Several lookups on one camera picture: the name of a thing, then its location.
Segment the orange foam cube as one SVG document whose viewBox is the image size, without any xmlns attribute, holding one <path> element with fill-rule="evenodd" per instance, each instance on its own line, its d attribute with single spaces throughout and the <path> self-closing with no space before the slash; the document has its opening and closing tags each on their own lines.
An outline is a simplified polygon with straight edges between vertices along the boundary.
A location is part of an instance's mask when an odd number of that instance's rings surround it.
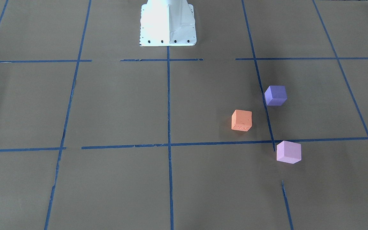
<svg viewBox="0 0 368 230">
<path fill-rule="evenodd" d="M 231 115 L 231 129 L 247 132 L 252 127 L 252 112 L 236 109 Z"/>
</svg>

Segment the dark purple foam cube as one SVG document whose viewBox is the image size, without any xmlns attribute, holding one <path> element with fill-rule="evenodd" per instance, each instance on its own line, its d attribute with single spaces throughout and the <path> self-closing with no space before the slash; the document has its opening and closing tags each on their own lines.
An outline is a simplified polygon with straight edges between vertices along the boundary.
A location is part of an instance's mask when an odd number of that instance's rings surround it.
<svg viewBox="0 0 368 230">
<path fill-rule="evenodd" d="M 288 99 L 285 86 L 269 86 L 264 92 L 267 106 L 282 106 Z"/>
</svg>

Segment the light pink foam cube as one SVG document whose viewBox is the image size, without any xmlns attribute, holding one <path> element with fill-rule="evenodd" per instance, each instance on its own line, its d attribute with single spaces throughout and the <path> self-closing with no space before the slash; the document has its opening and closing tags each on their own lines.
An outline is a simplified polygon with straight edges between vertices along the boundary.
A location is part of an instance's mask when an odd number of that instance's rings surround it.
<svg viewBox="0 0 368 230">
<path fill-rule="evenodd" d="M 276 146 L 276 160 L 295 164 L 302 160 L 302 146 L 300 143 L 282 141 Z"/>
</svg>

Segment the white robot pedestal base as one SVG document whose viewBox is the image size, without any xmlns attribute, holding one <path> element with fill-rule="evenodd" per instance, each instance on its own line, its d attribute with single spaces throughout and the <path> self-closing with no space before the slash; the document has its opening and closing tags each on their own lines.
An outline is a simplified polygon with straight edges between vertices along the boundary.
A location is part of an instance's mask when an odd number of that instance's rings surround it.
<svg viewBox="0 0 368 230">
<path fill-rule="evenodd" d="M 141 6 L 141 47 L 195 46 L 194 7 L 187 0 L 148 0 Z"/>
</svg>

